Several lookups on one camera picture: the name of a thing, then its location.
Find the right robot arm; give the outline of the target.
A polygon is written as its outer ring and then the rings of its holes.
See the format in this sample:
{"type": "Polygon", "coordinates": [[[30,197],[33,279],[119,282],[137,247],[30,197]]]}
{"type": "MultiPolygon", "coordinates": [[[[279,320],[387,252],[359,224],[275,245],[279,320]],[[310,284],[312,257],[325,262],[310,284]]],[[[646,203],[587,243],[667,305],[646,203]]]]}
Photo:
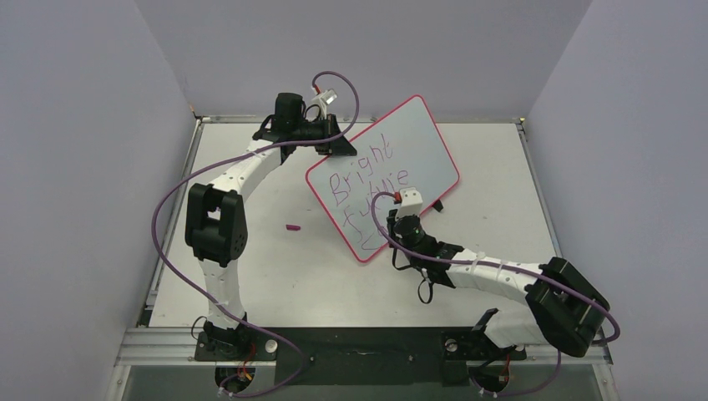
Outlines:
{"type": "Polygon", "coordinates": [[[391,210],[387,235],[395,252],[403,252],[408,269],[422,276],[431,291],[440,285],[472,289],[504,297],[519,310],[487,310],[473,327],[471,345],[491,357],[504,348],[549,345],[582,358],[598,343],[609,320],[609,303],[567,260],[554,256],[545,263],[512,263],[439,241],[422,228],[417,215],[391,210]]]}

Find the pink-framed whiteboard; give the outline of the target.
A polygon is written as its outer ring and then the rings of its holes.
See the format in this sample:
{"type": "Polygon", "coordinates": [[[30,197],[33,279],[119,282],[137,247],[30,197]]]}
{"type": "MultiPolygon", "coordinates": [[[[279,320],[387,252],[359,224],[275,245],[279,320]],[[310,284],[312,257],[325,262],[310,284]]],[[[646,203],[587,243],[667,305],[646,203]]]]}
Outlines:
{"type": "Polygon", "coordinates": [[[306,171],[306,183],[353,257],[369,262],[386,244],[391,199],[372,197],[414,187],[424,209],[460,180],[458,168],[426,101],[414,95],[351,139],[355,156],[332,156],[306,171]]]}

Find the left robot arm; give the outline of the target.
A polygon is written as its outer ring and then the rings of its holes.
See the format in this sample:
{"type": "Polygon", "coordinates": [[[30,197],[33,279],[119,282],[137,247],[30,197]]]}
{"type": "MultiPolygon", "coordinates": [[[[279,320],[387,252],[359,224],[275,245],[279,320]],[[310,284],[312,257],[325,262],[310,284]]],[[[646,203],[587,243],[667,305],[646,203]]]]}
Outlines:
{"type": "Polygon", "coordinates": [[[244,160],[236,161],[209,184],[194,184],[187,194],[185,242],[199,261],[206,291],[215,299],[204,325],[205,348],[238,359],[250,351],[251,331],[240,300],[238,260],[248,239],[245,203],[255,188],[300,146],[319,155],[354,156],[327,107],[336,99],[328,89],[312,104],[319,112],[308,120],[299,94],[280,93],[275,111],[254,133],[244,160]]]}

